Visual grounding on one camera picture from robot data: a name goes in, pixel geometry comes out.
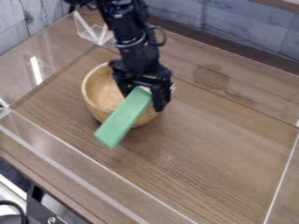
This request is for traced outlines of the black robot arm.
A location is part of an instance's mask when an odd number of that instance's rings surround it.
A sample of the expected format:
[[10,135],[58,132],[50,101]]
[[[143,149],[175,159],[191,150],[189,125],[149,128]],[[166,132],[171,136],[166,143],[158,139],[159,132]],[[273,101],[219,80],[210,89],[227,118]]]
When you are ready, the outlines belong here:
[[173,71],[161,63],[159,48],[167,38],[158,41],[155,30],[159,26],[149,22],[150,13],[145,0],[63,0],[71,6],[95,2],[95,9],[114,32],[115,46],[121,59],[109,62],[113,75],[123,96],[137,86],[150,88],[154,109],[162,112],[171,101]]

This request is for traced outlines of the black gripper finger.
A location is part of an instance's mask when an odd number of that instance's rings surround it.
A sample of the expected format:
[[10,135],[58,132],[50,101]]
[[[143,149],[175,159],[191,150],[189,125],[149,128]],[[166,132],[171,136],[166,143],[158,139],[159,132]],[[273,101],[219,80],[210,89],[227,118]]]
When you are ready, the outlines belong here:
[[118,88],[123,96],[129,96],[135,87],[138,86],[139,78],[125,74],[115,74],[114,79],[117,81]]
[[174,85],[173,81],[170,79],[166,79],[166,80],[159,80],[151,86],[154,109],[157,112],[163,112],[165,107],[171,101],[173,85]]

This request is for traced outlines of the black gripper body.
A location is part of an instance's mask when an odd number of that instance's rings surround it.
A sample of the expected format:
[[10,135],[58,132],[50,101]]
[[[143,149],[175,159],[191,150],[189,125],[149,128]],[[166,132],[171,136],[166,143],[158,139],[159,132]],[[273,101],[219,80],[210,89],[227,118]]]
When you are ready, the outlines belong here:
[[154,40],[117,42],[121,58],[109,62],[113,75],[127,74],[139,78],[138,86],[151,87],[159,80],[173,80],[171,70],[161,63],[159,47]]

